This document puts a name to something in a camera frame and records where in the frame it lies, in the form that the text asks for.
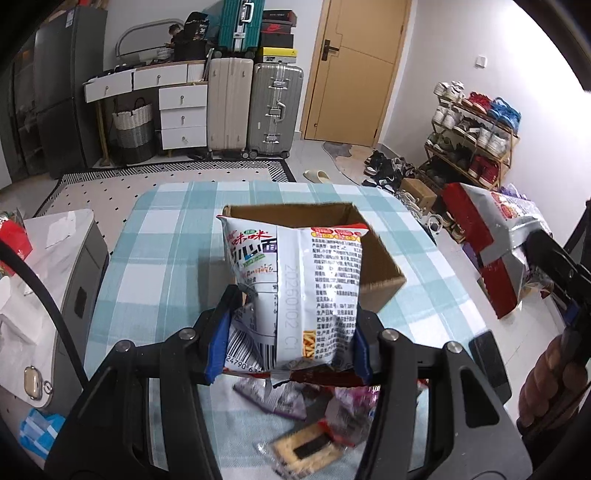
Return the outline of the right hand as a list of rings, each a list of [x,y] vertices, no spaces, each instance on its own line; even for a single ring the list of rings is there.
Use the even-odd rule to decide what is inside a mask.
[[[547,413],[560,385],[574,394],[586,386],[588,374],[584,367],[575,363],[561,365],[561,341],[562,336],[558,335],[549,343],[521,388],[518,422],[522,427],[530,427]]]

